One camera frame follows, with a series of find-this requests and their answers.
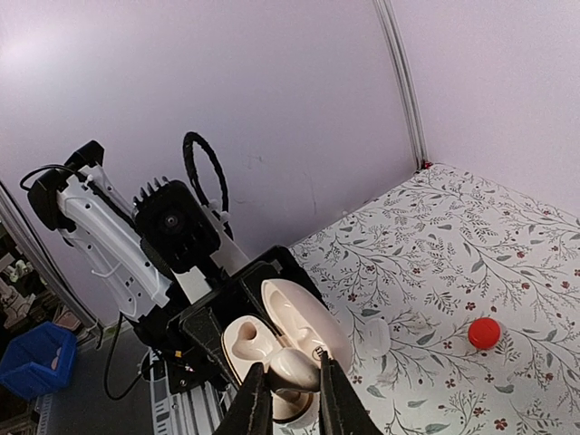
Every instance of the table surface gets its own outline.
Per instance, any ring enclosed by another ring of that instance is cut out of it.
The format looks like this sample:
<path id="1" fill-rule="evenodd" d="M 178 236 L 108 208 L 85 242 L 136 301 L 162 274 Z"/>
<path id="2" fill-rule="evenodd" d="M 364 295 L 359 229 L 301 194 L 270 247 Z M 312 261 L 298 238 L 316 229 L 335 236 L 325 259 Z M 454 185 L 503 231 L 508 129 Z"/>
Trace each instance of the table surface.
<path id="1" fill-rule="evenodd" d="M 353 340 L 349 376 L 386 434 L 580 433 L 576 217 L 435 165 L 293 251 Z M 487 352 L 467 340 L 481 316 L 504 330 Z M 373 358 L 376 317 L 392 346 Z"/>

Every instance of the leaf pattern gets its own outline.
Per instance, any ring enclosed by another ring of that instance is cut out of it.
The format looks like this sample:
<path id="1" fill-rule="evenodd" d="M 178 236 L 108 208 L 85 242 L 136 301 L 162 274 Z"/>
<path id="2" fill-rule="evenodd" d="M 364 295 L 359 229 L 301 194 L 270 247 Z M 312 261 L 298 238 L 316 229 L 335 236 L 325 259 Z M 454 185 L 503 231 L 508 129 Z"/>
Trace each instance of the leaf pattern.
<path id="1" fill-rule="evenodd" d="M 580 219 L 434 165 L 292 250 L 349 335 L 353 387 L 386 434 L 578 432 Z M 503 331 L 486 352 L 467 339 L 481 316 Z M 364 342 L 375 318 L 391 330 L 380 358 Z"/>

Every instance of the purple wall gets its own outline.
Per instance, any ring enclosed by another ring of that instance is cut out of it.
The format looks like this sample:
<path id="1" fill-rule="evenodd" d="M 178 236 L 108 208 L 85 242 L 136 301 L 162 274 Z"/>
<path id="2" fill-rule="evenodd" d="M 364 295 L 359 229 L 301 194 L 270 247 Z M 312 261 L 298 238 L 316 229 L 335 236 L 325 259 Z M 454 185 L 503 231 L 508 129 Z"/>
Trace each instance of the purple wall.
<path id="1" fill-rule="evenodd" d="M 580 215 L 580 4 L 393 3 L 431 159 Z"/>
<path id="2" fill-rule="evenodd" d="M 90 139 L 127 198 L 155 176 L 184 179 L 180 143 L 199 131 L 227 174 L 237 241 L 255 256 L 413 171 L 371 2 L 0 3 L 0 177 L 22 202 L 28 170 Z M 43 237 L 88 306 L 112 321 L 88 266 L 58 236 Z"/>

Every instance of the blue plastic bin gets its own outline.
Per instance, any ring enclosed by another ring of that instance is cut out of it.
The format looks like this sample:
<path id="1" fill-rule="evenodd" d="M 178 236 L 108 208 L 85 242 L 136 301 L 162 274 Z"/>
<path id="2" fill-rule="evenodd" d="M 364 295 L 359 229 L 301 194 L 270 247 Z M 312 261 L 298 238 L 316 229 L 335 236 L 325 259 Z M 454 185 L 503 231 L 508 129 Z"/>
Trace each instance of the blue plastic bin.
<path id="1" fill-rule="evenodd" d="M 51 368 L 58 349 L 56 369 Z M 0 362 L 0 383 L 26 401 L 69 385 L 76 357 L 76 337 L 46 322 L 14 338 Z"/>

